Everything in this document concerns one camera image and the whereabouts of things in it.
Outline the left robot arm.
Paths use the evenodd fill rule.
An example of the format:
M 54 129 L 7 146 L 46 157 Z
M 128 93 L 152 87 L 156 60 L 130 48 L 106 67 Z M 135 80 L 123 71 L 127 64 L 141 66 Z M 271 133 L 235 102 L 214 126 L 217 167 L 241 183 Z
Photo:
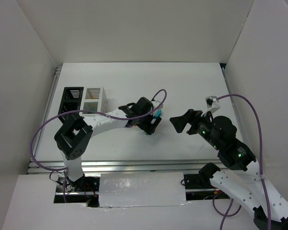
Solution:
M 129 103 L 109 113 L 96 113 L 81 116 L 70 114 L 55 134 L 57 147 L 63 154 L 65 176 L 71 188 L 79 191 L 84 187 L 85 175 L 81 156 L 90 139 L 98 134 L 118 129 L 139 127 L 145 134 L 151 135 L 161 122 L 160 111 L 163 104 L 157 100 L 141 97 L 136 103 Z

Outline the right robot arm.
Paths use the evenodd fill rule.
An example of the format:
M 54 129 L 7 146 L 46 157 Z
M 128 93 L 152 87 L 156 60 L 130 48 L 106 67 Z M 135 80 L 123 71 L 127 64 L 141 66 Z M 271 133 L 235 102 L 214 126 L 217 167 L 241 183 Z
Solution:
M 184 115 L 170 118 L 178 133 L 187 124 L 188 135 L 198 134 L 218 151 L 222 164 L 232 170 L 248 186 L 233 181 L 213 163 L 208 163 L 199 174 L 209 185 L 220 189 L 239 203 L 253 217 L 260 230 L 288 230 L 288 201 L 272 183 L 260 175 L 260 164 L 247 145 L 236 138 L 236 127 L 225 116 L 213 119 L 201 111 L 189 109 Z

